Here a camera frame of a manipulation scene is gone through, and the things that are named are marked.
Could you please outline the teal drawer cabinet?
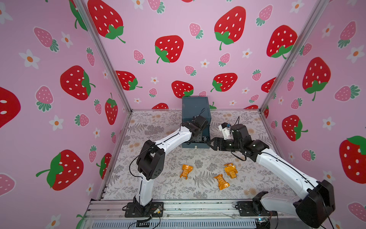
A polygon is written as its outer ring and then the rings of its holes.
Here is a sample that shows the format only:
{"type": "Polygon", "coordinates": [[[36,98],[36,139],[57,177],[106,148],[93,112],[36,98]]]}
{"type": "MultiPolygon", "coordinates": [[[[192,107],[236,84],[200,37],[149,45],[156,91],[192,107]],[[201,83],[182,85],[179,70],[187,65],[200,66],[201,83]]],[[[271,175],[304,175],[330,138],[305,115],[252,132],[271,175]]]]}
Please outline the teal drawer cabinet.
{"type": "Polygon", "coordinates": [[[207,125],[202,133],[192,143],[183,143],[182,148],[209,148],[207,143],[210,138],[210,123],[212,120],[208,97],[183,97],[182,98],[182,121],[193,121],[196,116],[202,116],[207,120],[207,125]]]}

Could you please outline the orange cookie packet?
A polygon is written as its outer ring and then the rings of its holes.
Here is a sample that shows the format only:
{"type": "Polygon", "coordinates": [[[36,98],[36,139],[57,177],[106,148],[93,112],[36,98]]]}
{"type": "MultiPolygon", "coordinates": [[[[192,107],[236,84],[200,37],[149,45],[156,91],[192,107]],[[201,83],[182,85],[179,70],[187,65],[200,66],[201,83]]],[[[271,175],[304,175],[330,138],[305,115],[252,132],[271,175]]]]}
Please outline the orange cookie packet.
{"type": "Polygon", "coordinates": [[[180,178],[188,179],[188,175],[190,172],[192,172],[193,167],[189,165],[182,165],[182,173],[180,175],[180,178]]]}
{"type": "Polygon", "coordinates": [[[224,179],[222,174],[218,174],[217,176],[214,177],[217,182],[218,182],[218,188],[220,190],[223,190],[225,188],[230,187],[230,184],[224,179]]]}
{"type": "Polygon", "coordinates": [[[227,163],[224,164],[224,166],[225,166],[225,172],[231,179],[237,178],[238,171],[233,163],[227,163]]]}

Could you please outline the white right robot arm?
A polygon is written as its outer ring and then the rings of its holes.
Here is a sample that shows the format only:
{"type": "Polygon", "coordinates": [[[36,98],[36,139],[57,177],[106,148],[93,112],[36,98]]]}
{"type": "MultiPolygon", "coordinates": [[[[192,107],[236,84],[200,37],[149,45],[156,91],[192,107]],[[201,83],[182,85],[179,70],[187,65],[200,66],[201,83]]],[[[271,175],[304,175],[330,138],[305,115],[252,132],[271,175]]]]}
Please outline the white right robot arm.
{"type": "Polygon", "coordinates": [[[320,228],[330,219],[335,210],[335,195],[332,184],[318,181],[283,160],[261,140],[253,140],[243,124],[219,126],[223,137],[215,137],[207,144],[214,151],[227,151],[235,155],[241,153],[242,161],[251,159],[284,181],[296,197],[258,193],[252,199],[254,213],[261,215],[267,211],[277,211],[299,217],[306,225],[320,228]]]}

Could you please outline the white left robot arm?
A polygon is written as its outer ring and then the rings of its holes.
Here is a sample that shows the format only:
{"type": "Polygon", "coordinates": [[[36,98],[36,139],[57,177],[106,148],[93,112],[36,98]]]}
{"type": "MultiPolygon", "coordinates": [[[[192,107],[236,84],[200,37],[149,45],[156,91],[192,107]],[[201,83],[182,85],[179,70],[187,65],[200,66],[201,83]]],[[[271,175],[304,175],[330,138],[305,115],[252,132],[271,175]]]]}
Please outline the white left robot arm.
{"type": "Polygon", "coordinates": [[[140,173],[141,184],[133,202],[140,208],[145,208],[152,202],[154,180],[162,173],[165,157],[175,148],[185,142],[192,142],[203,132],[209,122],[202,116],[195,116],[192,121],[183,122],[170,135],[157,140],[147,140],[136,158],[137,170],[140,173]]]}

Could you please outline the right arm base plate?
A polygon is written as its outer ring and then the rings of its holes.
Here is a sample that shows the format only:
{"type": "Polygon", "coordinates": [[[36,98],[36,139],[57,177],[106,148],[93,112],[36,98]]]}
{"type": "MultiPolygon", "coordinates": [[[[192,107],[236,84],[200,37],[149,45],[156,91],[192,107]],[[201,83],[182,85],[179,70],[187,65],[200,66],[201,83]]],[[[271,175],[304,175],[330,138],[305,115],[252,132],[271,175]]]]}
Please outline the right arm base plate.
{"type": "Polygon", "coordinates": [[[268,191],[258,193],[253,199],[238,201],[235,208],[239,211],[241,217],[270,217],[278,216],[276,211],[268,211],[260,202],[268,191]]]}

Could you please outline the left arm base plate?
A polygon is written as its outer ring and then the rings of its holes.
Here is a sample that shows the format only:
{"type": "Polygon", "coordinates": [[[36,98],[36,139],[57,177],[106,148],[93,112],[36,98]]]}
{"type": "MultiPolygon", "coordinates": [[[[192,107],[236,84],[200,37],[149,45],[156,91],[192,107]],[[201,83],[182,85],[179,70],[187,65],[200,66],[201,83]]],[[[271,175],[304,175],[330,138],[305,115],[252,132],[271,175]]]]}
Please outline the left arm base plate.
{"type": "Polygon", "coordinates": [[[138,202],[130,202],[125,208],[126,218],[147,218],[152,216],[153,218],[162,217],[164,211],[163,202],[152,201],[145,207],[142,207],[138,202]]]}

